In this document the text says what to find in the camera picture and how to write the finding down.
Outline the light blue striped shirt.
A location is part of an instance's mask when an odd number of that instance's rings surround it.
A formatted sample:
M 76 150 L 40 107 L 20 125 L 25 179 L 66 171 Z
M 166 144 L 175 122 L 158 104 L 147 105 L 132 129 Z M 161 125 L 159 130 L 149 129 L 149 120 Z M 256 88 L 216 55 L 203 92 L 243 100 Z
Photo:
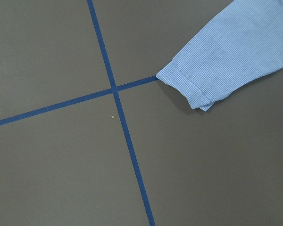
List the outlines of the light blue striped shirt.
M 243 85 L 283 68 L 283 0 L 235 0 L 156 77 L 192 109 L 208 110 Z

